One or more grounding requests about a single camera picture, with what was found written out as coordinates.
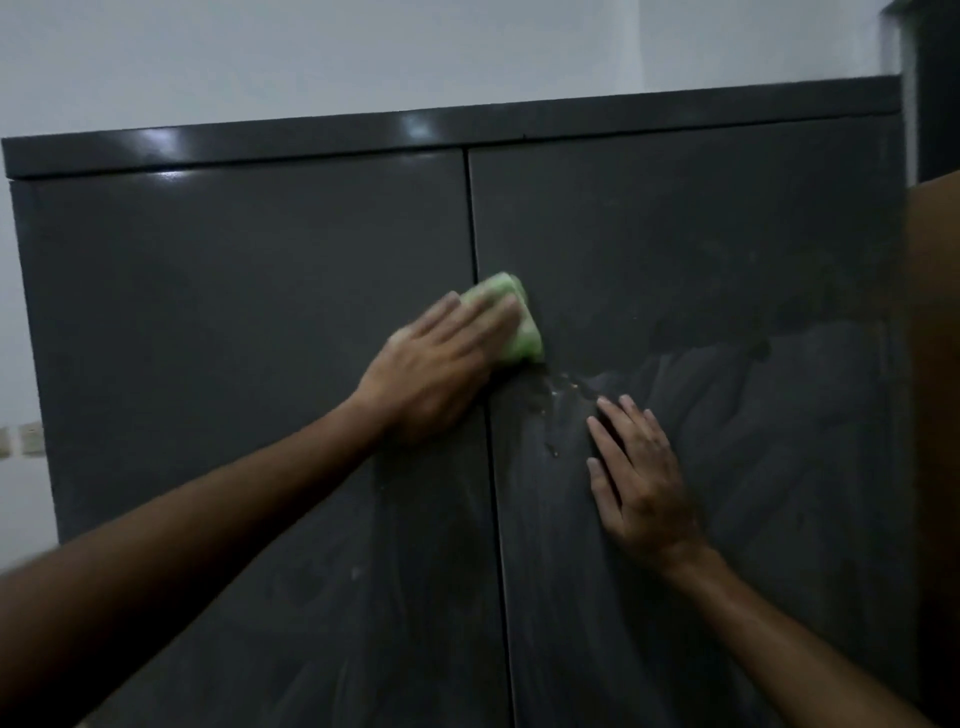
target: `person's left hand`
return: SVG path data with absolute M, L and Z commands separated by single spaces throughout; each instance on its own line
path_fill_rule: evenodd
M 464 304 L 448 293 L 387 340 L 354 397 L 387 417 L 404 441 L 446 429 L 490 378 L 520 317 L 513 295 Z

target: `wall socket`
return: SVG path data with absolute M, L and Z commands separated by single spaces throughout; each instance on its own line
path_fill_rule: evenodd
M 20 452 L 26 457 L 43 457 L 47 454 L 43 440 L 43 423 L 20 426 Z

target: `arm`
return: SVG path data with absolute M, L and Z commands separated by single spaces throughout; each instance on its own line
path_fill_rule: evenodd
M 317 422 L 0 578 L 0 722 L 75 725 L 388 431 L 416 440 L 459 418 L 518 320 L 512 297 L 444 297 Z
M 598 405 L 626 451 L 596 418 L 588 420 L 607 464 L 605 471 L 598 460 L 588 461 L 604 527 L 631 556 L 693 601 L 784 720 L 795 728 L 929 728 L 915 708 L 766 601 L 727 566 L 703 536 L 677 458 L 657 419 L 650 410 L 641 412 L 629 397 L 620 403 L 622 408 L 601 399 Z

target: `forearm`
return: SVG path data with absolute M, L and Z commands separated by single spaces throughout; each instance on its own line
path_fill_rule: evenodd
M 326 497 L 386 423 L 348 400 L 5 575 L 0 716 L 75 724 Z
M 744 583 L 704 548 L 668 580 L 794 728 L 926 726 L 912 706 Z

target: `white wall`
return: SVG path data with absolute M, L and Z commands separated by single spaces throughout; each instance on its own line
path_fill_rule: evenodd
M 0 4 L 0 136 L 871 75 L 884 0 Z M 39 419 L 0 196 L 0 426 Z M 44 460 L 0 461 L 0 568 L 56 542 Z

